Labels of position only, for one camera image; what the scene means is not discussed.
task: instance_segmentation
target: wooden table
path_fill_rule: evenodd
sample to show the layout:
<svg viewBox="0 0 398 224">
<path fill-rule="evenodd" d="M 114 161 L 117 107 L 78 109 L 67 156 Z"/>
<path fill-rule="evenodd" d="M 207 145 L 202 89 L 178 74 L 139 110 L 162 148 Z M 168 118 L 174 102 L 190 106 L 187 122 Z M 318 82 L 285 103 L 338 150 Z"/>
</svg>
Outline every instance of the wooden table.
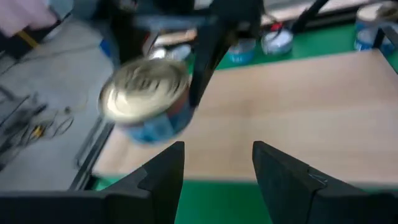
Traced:
<svg viewBox="0 0 398 224">
<path fill-rule="evenodd" d="M 261 140 L 346 182 L 397 185 L 397 137 L 398 76 L 375 51 L 217 71 L 178 140 L 188 179 L 255 180 Z M 126 175 L 172 142 L 115 128 L 93 172 Z"/>
</svg>

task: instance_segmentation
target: yellow wire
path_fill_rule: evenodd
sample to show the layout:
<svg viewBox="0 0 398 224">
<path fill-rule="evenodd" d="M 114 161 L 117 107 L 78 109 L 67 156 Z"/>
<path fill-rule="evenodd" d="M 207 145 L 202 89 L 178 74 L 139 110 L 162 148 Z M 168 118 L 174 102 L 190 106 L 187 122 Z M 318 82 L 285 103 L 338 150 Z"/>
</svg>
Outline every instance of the yellow wire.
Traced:
<svg viewBox="0 0 398 224">
<path fill-rule="evenodd" d="M 27 44 L 29 44 L 32 48 L 35 48 L 39 46 L 39 43 L 36 42 L 29 34 L 27 34 L 25 31 L 21 30 L 17 33 L 17 35 L 22 38 Z"/>
</svg>

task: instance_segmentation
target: gray floor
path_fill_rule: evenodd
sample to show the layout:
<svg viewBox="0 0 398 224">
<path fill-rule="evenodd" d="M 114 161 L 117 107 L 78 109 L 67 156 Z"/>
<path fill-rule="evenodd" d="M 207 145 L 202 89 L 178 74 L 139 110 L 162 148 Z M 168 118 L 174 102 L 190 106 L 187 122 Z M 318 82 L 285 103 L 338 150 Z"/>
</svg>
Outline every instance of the gray floor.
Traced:
<svg viewBox="0 0 398 224">
<path fill-rule="evenodd" d="M 98 45 L 102 37 L 86 24 L 69 20 L 55 39 L 41 45 L 0 77 L 16 95 L 39 94 L 50 109 L 71 106 L 74 122 L 64 134 L 25 148 L 0 172 L 0 190 L 66 190 L 78 171 L 74 158 L 98 116 L 96 99 L 112 73 Z M 0 61 L 0 71 L 7 67 Z M 53 115 L 49 110 L 44 116 Z"/>
</svg>

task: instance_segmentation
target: blue container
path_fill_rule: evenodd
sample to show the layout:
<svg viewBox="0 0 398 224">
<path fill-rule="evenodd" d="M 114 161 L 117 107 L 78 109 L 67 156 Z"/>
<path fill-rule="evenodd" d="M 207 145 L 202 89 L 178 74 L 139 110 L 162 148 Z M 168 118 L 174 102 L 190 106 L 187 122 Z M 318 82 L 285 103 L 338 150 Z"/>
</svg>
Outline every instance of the blue container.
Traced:
<svg viewBox="0 0 398 224">
<path fill-rule="evenodd" d="M 244 65 L 254 58 L 255 48 L 255 39 L 240 39 L 238 44 L 229 48 L 227 56 L 232 62 Z"/>
<path fill-rule="evenodd" d="M 268 33 L 261 38 L 261 47 L 266 55 L 286 54 L 293 48 L 293 34 L 286 29 Z"/>
<path fill-rule="evenodd" d="M 398 24 L 384 23 L 384 24 L 381 24 L 380 26 L 392 26 L 392 28 L 394 28 L 396 30 L 396 32 L 398 32 Z M 379 26 L 369 27 L 369 28 L 365 28 L 365 29 L 358 31 L 358 33 L 356 34 L 355 42 L 354 42 L 354 48 L 357 51 L 372 49 L 378 28 L 379 28 Z M 381 53 L 383 53 L 384 55 L 389 55 L 394 50 L 395 50 L 394 45 L 391 43 L 391 41 L 387 37 L 385 37 L 380 46 Z"/>
<path fill-rule="evenodd" d="M 377 12 L 382 4 L 382 2 L 377 2 L 359 8 L 356 13 L 355 31 L 376 26 L 378 23 L 380 23 L 381 18 Z"/>
</svg>

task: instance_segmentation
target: pink object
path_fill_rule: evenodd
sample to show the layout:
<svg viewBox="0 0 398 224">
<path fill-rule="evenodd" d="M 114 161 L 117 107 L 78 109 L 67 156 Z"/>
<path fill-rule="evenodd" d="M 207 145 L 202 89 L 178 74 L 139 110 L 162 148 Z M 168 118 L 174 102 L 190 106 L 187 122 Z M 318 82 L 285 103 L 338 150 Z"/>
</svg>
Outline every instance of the pink object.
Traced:
<svg viewBox="0 0 398 224">
<path fill-rule="evenodd" d="M 8 37 L 27 26 L 39 29 L 56 21 L 43 0 L 0 0 L 0 31 Z"/>
</svg>

